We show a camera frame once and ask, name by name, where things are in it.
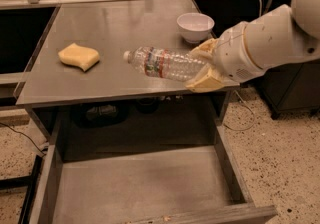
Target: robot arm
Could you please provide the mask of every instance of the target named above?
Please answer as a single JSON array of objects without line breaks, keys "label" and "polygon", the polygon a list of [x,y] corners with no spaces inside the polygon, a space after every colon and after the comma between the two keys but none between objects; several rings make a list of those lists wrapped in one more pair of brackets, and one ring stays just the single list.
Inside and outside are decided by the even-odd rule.
[{"label": "robot arm", "polygon": [[[222,77],[241,83],[276,66],[319,59],[320,0],[292,0],[291,8],[282,5],[250,23],[241,22],[217,40],[213,88],[216,82],[223,84]],[[197,91],[199,83],[192,82],[189,89]],[[198,91],[209,91],[207,83],[205,87]]]}]

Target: bottle cap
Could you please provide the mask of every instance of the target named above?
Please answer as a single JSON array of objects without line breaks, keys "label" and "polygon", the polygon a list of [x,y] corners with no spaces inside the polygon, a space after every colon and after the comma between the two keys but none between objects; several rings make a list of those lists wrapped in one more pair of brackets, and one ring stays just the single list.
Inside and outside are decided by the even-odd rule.
[{"label": "bottle cap", "polygon": [[130,51],[125,51],[123,54],[123,60],[129,63]]}]

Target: sponge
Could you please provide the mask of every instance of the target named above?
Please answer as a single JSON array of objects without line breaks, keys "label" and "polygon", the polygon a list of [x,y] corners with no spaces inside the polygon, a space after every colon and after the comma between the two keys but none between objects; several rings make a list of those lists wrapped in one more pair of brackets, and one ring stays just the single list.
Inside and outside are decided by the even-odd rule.
[{"label": "sponge", "polygon": [[75,43],[64,48],[58,54],[62,63],[79,67],[84,72],[100,60],[99,53],[96,50]]}]

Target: plastic bottle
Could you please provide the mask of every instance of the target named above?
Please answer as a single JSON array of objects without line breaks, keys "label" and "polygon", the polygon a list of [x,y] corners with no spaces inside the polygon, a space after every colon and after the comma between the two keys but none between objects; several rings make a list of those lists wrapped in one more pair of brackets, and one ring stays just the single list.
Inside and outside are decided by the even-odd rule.
[{"label": "plastic bottle", "polygon": [[190,58],[185,54],[154,47],[140,47],[134,52],[126,51],[123,58],[139,73],[182,82],[195,77],[206,64],[205,61]]}]

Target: bowl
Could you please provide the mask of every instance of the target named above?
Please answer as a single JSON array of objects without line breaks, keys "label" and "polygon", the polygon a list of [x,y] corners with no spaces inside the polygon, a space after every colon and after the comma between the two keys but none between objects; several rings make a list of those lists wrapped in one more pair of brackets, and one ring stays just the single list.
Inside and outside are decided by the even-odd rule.
[{"label": "bowl", "polygon": [[181,36],[191,44],[207,39],[214,26],[213,19],[201,13],[182,14],[178,17],[177,23]]}]

